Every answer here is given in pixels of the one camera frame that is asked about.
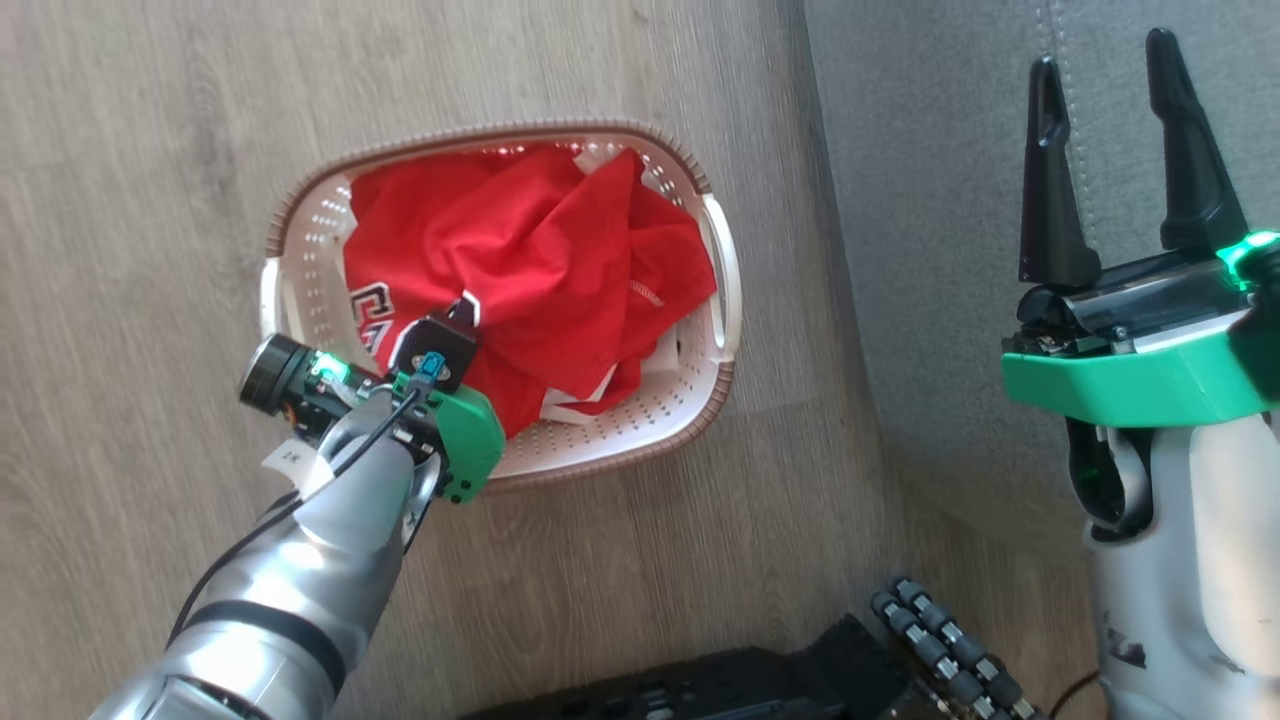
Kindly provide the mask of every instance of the white label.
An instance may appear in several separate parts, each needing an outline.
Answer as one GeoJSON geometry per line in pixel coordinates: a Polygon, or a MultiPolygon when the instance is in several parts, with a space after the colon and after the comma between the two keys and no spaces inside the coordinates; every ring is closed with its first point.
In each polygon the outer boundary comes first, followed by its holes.
{"type": "Polygon", "coordinates": [[[329,462],[314,447],[297,438],[280,443],[280,447],[262,460],[262,466],[289,478],[302,500],[307,500],[333,479],[329,462]]]}

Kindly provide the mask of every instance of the green plastic part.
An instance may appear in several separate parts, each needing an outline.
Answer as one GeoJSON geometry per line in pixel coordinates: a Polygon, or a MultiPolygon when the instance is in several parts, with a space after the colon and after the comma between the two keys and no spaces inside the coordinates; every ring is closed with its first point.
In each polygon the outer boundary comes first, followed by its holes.
{"type": "Polygon", "coordinates": [[[1153,352],[1098,357],[1006,354],[1005,391],[1036,405],[1110,428],[1225,423],[1280,405],[1280,333],[1242,348],[1216,333],[1153,352]]]}
{"type": "Polygon", "coordinates": [[[426,402],[435,410],[435,423],[453,475],[444,486],[444,498],[470,502],[480,495],[489,474],[502,460],[507,433],[489,398],[467,386],[458,387],[453,393],[435,391],[426,402]]]}

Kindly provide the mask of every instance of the wooden floor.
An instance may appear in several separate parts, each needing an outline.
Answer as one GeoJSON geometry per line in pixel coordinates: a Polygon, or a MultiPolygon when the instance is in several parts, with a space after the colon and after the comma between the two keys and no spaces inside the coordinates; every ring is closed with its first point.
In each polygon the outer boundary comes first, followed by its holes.
{"type": "Polygon", "coordinates": [[[794,650],[865,618],[899,571],[1033,700],[1092,669],[1080,565],[950,520],[882,460],[799,3],[3,13],[6,715],[84,716],[156,659],[191,583],[280,491],[257,462],[285,428],[236,387],[282,193],[371,143],[543,117],[648,119],[704,161],[746,288],[730,406],[664,460],[435,512],[338,715],[449,717],[732,646],[794,650]]]}

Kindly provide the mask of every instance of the black band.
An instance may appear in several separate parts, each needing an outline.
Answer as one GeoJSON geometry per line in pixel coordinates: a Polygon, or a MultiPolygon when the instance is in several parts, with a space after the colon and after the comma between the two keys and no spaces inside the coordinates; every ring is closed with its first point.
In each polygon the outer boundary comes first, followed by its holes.
{"type": "Polygon", "coordinates": [[[325,675],[329,675],[334,697],[342,692],[342,684],[347,680],[347,662],[342,659],[338,646],[333,644],[329,635],[324,634],[320,628],[316,628],[307,620],[255,602],[224,600],[197,610],[191,616],[191,620],[187,621],[187,626],[219,620],[243,623],[244,625],[261,628],[269,633],[275,633],[282,638],[293,641],[302,650],[307,651],[311,657],[315,657],[320,667],[324,669],[325,675]]]}

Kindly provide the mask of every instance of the black cable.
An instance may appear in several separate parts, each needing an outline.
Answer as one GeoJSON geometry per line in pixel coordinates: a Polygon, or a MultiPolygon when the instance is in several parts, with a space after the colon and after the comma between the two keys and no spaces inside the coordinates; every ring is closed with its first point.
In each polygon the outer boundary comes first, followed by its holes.
{"type": "Polygon", "coordinates": [[[1048,720],[1056,720],[1057,714],[1061,712],[1064,707],[1066,707],[1066,703],[1071,702],[1071,698],[1075,697],[1078,692],[1096,683],[1101,676],[1102,673],[1094,670],[1088,675],[1080,678],[1075,683],[1073,683],[1071,687],[1066,688],[1066,692],[1064,692],[1062,696],[1057,698],[1057,702],[1053,703],[1053,710],[1048,711],[1048,720]]]}
{"type": "MultiPolygon", "coordinates": [[[[387,419],[381,421],[381,424],[374,428],[374,432],[369,433],[369,437],[366,437],[365,441],[360,443],[360,447],[357,447],[355,452],[348,455],[346,460],[343,460],[337,468],[334,468],[333,479],[329,482],[338,479],[338,475],[342,475],[343,473],[349,470],[351,466],[356,464],[356,460],[360,460],[360,457],[364,454],[369,452],[369,448],[372,447],[375,442],[378,442],[378,438],[387,434],[387,430],[389,430],[392,425],[396,424],[396,420],[399,420],[401,416],[403,416],[404,413],[407,413],[408,409],[417,402],[419,397],[421,397],[421,392],[417,388],[415,388],[407,396],[404,396],[404,400],[403,402],[399,404],[399,407],[392,410],[392,414],[388,415],[387,419]]],[[[283,497],[273,502],[271,506],[278,507],[280,505],[284,505],[285,498],[288,498],[291,495],[297,496],[298,493],[297,491],[293,491],[292,493],[285,493],[283,497]]],[[[250,530],[248,534],[236,541],[233,546],[228,547],[225,552],[219,555],[218,560],[214,560],[214,564],[210,565],[207,570],[205,570],[205,574],[201,575],[198,580],[196,580],[196,585],[191,588],[191,593],[188,593],[187,600],[183,601],[182,609],[178,611],[178,618],[173,621],[173,628],[169,630],[169,639],[165,641],[164,643],[165,650],[169,650],[169,646],[173,644],[173,641],[178,639],[178,635],[182,634],[183,626],[187,624],[187,618],[191,615],[191,609],[196,606],[196,600],[200,598],[200,593],[205,591],[205,585],[207,585],[209,580],[214,578],[214,574],[221,570],[224,566],[227,566],[227,564],[230,562],[237,555],[239,555],[241,551],[248,547],[251,542],[262,537],[264,533],[278,525],[280,520],[284,520],[285,518],[293,515],[298,510],[298,507],[302,507],[303,502],[306,501],[302,500],[301,497],[294,497],[294,500],[288,501],[288,503],[284,505],[284,507],[279,512],[269,518],[261,525],[250,530]]]]}

